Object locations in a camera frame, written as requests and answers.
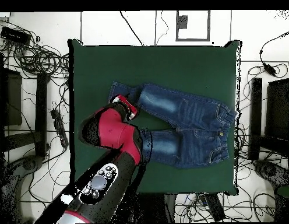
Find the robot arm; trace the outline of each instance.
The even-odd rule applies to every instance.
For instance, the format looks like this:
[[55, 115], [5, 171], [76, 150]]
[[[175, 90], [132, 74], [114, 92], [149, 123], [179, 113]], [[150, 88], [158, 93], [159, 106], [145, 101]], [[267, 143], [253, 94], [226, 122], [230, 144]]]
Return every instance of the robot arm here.
[[65, 187], [35, 224], [110, 222], [142, 159], [139, 131], [124, 122], [136, 114], [137, 109], [119, 95], [83, 121], [79, 139], [109, 151]]

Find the green mat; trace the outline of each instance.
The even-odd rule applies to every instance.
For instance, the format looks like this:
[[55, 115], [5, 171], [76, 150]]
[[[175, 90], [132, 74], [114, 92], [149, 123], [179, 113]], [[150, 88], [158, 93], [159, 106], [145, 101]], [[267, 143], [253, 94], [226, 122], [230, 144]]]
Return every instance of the green mat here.
[[[82, 144], [79, 124], [105, 106], [112, 81], [128, 86], [152, 82], [221, 100], [235, 109], [236, 59], [239, 41], [226, 47], [83, 46], [72, 40], [74, 54], [75, 179], [105, 150]], [[133, 124], [150, 130], [170, 126], [145, 112]], [[228, 137], [230, 158], [212, 167], [175, 169], [150, 162], [138, 191], [142, 193], [215, 193], [236, 195], [234, 186], [234, 127]]]

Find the denim jeans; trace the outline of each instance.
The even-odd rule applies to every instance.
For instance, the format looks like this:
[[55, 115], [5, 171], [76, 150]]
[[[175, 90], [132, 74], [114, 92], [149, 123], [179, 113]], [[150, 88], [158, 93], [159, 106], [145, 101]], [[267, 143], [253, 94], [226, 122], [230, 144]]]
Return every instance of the denim jeans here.
[[237, 112], [224, 103], [152, 83], [129, 87], [113, 82], [109, 100], [118, 94], [128, 95], [133, 105], [172, 127], [140, 129], [143, 157], [181, 169], [211, 166], [228, 158], [227, 135]]

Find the jeans waistband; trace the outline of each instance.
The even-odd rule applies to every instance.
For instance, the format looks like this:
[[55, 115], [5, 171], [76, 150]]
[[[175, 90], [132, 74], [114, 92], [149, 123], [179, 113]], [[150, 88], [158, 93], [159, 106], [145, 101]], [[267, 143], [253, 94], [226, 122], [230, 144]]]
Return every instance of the jeans waistband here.
[[219, 131], [219, 140], [221, 142], [221, 146], [219, 147], [221, 151], [221, 158], [222, 159], [228, 159], [228, 146], [227, 146], [227, 137], [228, 137], [228, 132], [230, 130], [230, 127], [232, 124], [235, 122], [235, 118], [237, 116], [237, 112], [231, 109], [226, 108], [227, 110], [227, 115], [224, 120], [224, 123], [221, 127], [221, 131]]

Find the power adapter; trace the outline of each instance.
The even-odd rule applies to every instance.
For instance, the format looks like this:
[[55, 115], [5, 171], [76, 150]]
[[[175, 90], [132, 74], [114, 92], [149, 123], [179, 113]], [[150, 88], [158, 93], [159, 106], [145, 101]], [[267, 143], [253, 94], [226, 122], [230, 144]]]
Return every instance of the power adapter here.
[[28, 46], [30, 44], [31, 35], [9, 27], [3, 27], [1, 38]]
[[269, 64], [266, 64], [263, 62], [263, 68], [265, 69], [266, 72], [268, 72], [272, 76], [276, 76], [276, 70]]
[[268, 72], [270, 75], [272, 76], [276, 76], [276, 70], [269, 64], [266, 64], [265, 62], [263, 62], [262, 60], [262, 53], [263, 53], [263, 50], [261, 49], [259, 51], [259, 55], [260, 55], [260, 60], [262, 61], [263, 63], [263, 68], [265, 69], [266, 72]]

